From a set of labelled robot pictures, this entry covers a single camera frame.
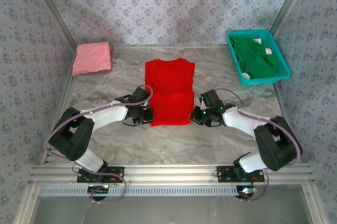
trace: folded red shirt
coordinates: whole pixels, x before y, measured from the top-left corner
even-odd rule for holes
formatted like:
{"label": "folded red shirt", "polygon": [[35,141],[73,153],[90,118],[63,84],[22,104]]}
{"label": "folded red shirt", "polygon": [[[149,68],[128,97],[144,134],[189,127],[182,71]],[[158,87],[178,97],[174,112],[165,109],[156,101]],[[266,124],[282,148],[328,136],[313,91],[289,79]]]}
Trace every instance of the folded red shirt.
{"label": "folded red shirt", "polygon": [[153,89],[149,106],[156,125],[189,124],[194,108],[193,75],[195,63],[179,58],[156,59],[145,63],[145,84]]}

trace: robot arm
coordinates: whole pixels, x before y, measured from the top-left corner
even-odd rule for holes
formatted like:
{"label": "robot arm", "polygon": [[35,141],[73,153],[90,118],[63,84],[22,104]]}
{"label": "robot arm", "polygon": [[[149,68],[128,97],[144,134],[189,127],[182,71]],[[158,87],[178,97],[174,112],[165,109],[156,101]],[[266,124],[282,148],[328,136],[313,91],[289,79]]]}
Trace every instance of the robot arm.
{"label": "robot arm", "polygon": [[68,108],[60,118],[56,127],[71,117],[84,113],[74,121],[63,126],[49,141],[57,151],[70,161],[94,172],[104,172],[107,163],[88,148],[92,132],[115,121],[132,118],[134,126],[153,121],[153,111],[146,106],[127,105],[146,100],[150,94],[138,87],[132,95],[126,95],[112,101],[108,105],[90,110],[79,111],[73,107]]}
{"label": "robot arm", "polygon": [[208,127],[213,127],[212,123],[215,122],[218,125],[237,128],[256,138],[258,149],[234,161],[235,173],[239,178],[265,168],[277,171],[296,158],[296,146],[293,141],[280,129],[269,124],[269,121],[288,131],[302,154],[298,140],[283,117],[269,119],[243,113],[233,104],[223,104],[215,90],[201,94],[200,101],[205,104],[206,109],[195,106],[190,116],[192,122]]}

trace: green clothing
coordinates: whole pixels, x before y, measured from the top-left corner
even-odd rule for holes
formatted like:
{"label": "green clothing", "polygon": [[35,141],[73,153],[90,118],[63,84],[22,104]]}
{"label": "green clothing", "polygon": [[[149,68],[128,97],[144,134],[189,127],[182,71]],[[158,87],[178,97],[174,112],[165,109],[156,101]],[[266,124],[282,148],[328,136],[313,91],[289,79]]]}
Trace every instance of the green clothing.
{"label": "green clothing", "polygon": [[277,76],[277,55],[266,55],[265,48],[252,38],[232,37],[231,42],[242,73],[247,73],[251,79]]}

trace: marble table surface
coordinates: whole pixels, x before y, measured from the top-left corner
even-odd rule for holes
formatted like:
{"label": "marble table surface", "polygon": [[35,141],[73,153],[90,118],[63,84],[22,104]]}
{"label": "marble table surface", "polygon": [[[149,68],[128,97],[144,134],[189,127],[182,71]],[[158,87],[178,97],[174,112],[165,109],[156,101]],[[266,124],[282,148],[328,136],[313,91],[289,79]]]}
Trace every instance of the marble table surface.
{"label": "marble table surface", "polygon": [[[195,62],[195,103],[202,92],[224,87],[236,92],[247,105],[244,111],[261,116],[281,115],[273,85],[242,86],[226,47],[223,48],[117,48],[109,74],[77,76],[70,105],[94,108],[131,94],[144,84],[145,62],[185,58]],[[231,93],[218,91],[224,103],[238,101]],[[96,130],[89,147],[111,164],[220,164],[256,148],[253,137],[234,128],[142,125],[130,128],[115,122]]]}

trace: pink towel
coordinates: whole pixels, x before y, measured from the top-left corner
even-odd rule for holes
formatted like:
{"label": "pink towel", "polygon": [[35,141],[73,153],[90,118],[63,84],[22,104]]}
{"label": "pink towel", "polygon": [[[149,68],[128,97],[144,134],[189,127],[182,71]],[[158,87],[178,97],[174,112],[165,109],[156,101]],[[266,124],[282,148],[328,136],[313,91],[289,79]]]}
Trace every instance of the pink towel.
{"label": "pink towel", "polygon": [[77,46],[73,76],[94,72],[109,72],[112,67],[113,47],[108,42]]}

